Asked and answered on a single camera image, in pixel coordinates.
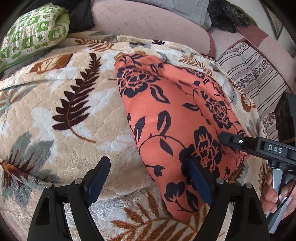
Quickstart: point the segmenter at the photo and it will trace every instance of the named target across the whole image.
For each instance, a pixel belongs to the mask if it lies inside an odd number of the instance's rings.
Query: picture frame
[[[269,21],[272,25],[276,39],[278,40],[282,31],[283,31],[284,25],[271,10],[269,10],[264,4],[262,4],[262,6],[263,6],[263,8],[267,14],[267,17],[269,18]]]

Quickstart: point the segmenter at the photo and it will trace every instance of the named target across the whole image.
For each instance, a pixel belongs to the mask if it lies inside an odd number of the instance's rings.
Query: striped cushion
[[[277,140],[274,108],[289,87],[270,62],[245,42],[227,50],[218,64],[253,99],[269,139]]]

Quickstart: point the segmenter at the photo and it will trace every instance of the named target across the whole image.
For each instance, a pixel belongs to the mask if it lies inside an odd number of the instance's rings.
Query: green patterned pillow
[[[1,43],[0,73],[64,40],[69,23],[67,11],[52,3],[19,17]]]

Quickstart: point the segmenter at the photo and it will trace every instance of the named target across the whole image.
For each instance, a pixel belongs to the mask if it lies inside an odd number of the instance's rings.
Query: dark fur
[[[251,20],[226,0],[210,0],[208,7],[212,26],[231,33],[237,32],[237,26],[247,27]]]

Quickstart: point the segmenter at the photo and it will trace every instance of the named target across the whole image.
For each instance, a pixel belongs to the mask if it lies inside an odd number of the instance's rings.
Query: gray pillow
[[[174,12],[203,26],[207,18],[209,0],[130,0],[142,2]]]

